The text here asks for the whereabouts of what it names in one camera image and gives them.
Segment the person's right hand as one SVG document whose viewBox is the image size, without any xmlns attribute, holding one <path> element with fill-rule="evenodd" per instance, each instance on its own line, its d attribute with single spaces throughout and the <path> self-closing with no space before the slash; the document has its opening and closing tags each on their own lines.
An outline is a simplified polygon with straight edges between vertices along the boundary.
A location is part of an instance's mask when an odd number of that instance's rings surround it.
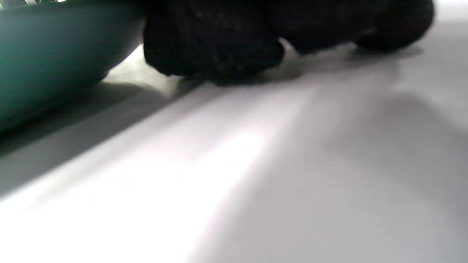
<svg viewBox="0 0 468 263">
<path fill-rule="evenodd" d="M 215 83 L 282 63 L 286 40 L 307 56 L 353 43 L 394 52 L 433 25 L 433 0 L 147 0 L 143 52 L 165 76 Z"/>
</svg>

